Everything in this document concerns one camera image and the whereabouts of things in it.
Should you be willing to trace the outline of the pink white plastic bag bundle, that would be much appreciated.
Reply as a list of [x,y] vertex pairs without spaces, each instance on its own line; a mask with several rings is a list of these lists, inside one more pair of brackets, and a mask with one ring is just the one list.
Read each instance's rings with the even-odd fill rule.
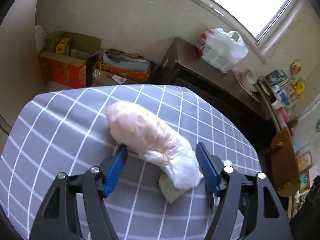
[[197,187],[203,174],[190,142],[141,105],[118,101],[105,111],[110,135],[118,144],[154,165],[182,191]]

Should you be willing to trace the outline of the grey checked tablecloth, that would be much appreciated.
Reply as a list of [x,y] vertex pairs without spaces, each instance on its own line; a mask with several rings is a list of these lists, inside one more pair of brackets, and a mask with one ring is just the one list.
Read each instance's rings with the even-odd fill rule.
[[[114,152],[105,109],[124,100],[158,115],[195,146],[229,160],[243,174],[260,170],[253,146],[222,113],[177,86],[121,85],[36,96],[20,112],[1,156],[1,207],[23,239],[59,172],[72,176]],[[214,217],[205,184],[172,204],[162,196],[161,169],[130,153],[114,193],[104,200],[120,239],[203,239]]]

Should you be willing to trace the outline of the wooden chair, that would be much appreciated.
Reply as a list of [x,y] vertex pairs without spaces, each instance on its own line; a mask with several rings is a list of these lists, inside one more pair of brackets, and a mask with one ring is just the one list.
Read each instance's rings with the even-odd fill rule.
[[277,194],[289,201],[287,215],[294,216],[295,194],[300,188],[299,168],[293,149],[291,135],[287,129],[278,132],[269,148],[258,153],[261,168]]

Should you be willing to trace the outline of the orange brown cardboard box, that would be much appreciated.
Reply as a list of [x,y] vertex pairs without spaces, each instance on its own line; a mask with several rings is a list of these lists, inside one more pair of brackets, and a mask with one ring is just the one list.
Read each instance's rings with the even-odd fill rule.
[[105,72],[102,77],[117,75],[134,83],[145,84],[150,81],[155,63],[138,54],[128,54],[109,49],[98,50],[86,61],[86,86],[92,86],[94,71]]

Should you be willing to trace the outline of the red cardboard box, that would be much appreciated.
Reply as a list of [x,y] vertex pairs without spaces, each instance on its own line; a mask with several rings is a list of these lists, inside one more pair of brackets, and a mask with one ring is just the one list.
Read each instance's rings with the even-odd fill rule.
[[[56,46],[62,38],[71,39],[69,56],[56,53]],[[86,61],[100,47],[101,39],[97,37],[65,31],[50,33],[38,54],[44,83],[53,81],[71,88],[86,87]]]

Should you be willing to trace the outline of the dark wooden side table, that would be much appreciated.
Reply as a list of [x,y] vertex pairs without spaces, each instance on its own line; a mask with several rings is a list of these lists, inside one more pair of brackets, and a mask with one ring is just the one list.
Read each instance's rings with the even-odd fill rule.
[[269,148],[275,126],[262,100],[255,100],[235,75],[223,73],[200,58],[196,47],[176,37],[152,73],[153,85],[188,88],[227,117],[257,152]]

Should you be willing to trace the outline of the wooden bookshelf with items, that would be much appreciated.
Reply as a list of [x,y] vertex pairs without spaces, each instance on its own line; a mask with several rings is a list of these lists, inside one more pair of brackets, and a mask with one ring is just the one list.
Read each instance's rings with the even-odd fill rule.
[[293,76],[289,77],[283,70],[276,69],[266,76],[261,76],[255,84],[266,103],[277,132],[284,129],[289,131],[292,127],[291,111],[299,100],[293,86],[298,80]]

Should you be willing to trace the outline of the white plastic shopping bag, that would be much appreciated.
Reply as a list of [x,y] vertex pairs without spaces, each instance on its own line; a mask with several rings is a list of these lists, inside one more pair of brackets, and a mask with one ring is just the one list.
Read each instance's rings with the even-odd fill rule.
[[242,36],[235,30],[206,29],[197,44],[200,57],[211,66],[227,73],[248,54]]

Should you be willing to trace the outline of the yellow duck toy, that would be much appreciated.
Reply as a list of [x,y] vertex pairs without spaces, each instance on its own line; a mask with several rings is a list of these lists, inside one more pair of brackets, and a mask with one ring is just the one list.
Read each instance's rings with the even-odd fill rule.
[[296,93],[297,98],[300,99],[302,93],[304,92],[306,88],[306,84],[302,79],[299,79],[296,84],[293,86],[293,89]]

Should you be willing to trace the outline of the yellow small box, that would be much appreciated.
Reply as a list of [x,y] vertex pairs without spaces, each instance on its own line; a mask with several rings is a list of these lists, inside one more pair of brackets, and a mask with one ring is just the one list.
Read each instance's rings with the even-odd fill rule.
[[70,38],[62,38],[56,46],[56,53],[61,55],[69,56],[71,47]]

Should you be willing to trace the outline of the round wall decoration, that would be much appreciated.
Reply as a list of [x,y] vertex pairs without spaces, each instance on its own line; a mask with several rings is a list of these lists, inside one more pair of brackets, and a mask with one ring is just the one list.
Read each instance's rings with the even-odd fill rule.
[[296,75],[301,71],[302,62],[300,60],[295,60],[290,67],[290,72],[292,75]]

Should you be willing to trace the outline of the window with white frame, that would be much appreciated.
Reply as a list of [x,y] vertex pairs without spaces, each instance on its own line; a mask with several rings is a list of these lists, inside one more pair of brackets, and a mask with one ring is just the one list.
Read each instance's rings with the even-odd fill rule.
[[281,28],[299,0],[181,0],[194,16],[213,17],[212,27],[237,30],[262,61],[281,36]]

